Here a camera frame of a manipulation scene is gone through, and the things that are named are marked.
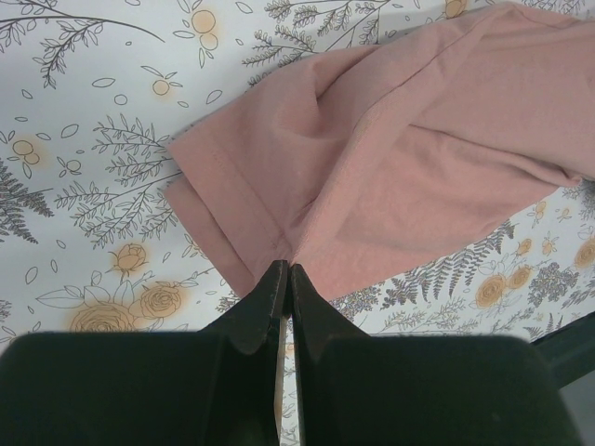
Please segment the pink cloth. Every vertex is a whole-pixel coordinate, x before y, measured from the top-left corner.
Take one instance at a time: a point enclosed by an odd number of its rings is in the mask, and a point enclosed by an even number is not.
[[[283,258],[336,298],[595,177],[595,22],[507,4],[313,56],[170,151],[167,199],[239,295]]]

